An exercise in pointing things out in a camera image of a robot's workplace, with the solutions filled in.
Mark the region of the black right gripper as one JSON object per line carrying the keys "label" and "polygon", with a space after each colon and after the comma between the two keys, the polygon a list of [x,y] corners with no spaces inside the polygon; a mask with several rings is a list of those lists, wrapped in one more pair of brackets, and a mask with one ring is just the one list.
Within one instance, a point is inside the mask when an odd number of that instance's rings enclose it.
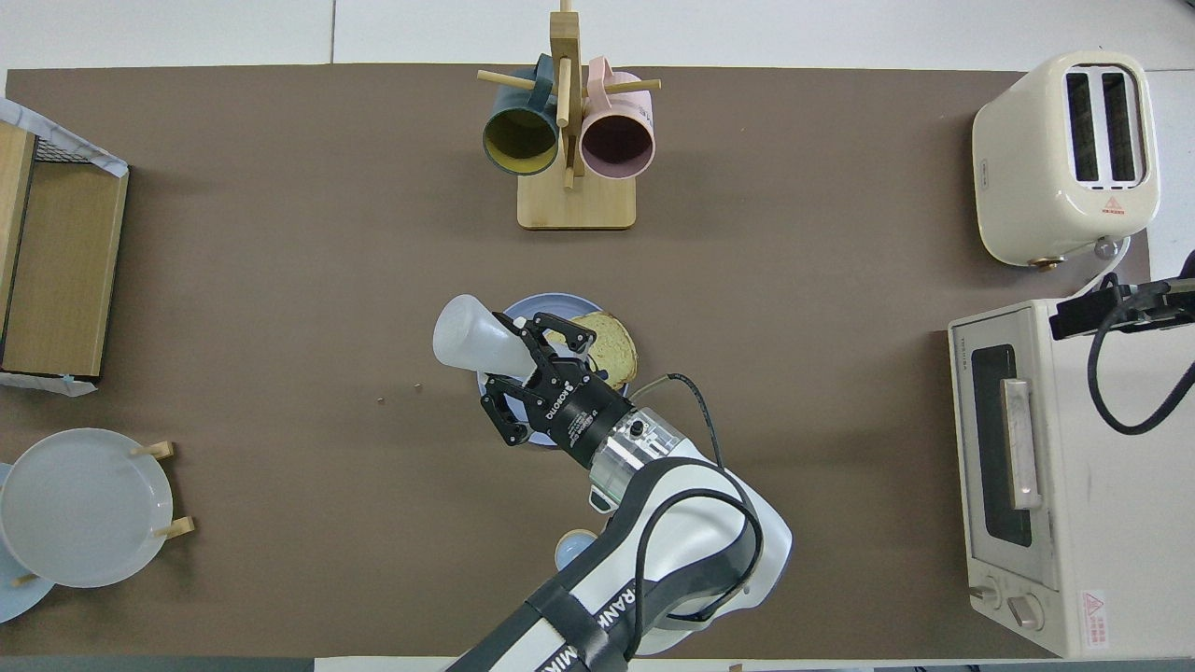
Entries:
{"label": "black right gripper", "polygon": [[[1050,314],[1054,341],[1093,332],[1107,314],[1130,297],[1128,286],[1108,286],[1058,303]],[[1165,330],[1194,323],[1194,251],[1187,255],[1177,277],[1136,287],[1136,301],[1122,330]]]}

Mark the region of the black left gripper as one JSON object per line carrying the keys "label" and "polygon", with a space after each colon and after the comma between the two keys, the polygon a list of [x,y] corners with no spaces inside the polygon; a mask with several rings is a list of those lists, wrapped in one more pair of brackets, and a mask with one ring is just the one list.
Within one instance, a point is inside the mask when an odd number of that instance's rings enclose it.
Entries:
{"label": "black left gripper", "polygon": [[[631,401],[586,364],[598,332],[550,312],[537,312],[522,325],[503,312],[494,317],[529,352],[535,373],[525,386],[513,377],[483,373],[482,408],[491,424],[509,446],[529,442],[533,430],[539,430],[581,468],[593,468],[615,424],[633,409]],[[566,356],[556,352],[545,332],[559,332]],[[527,420],[515,416],[509,399],[521,401]]]}

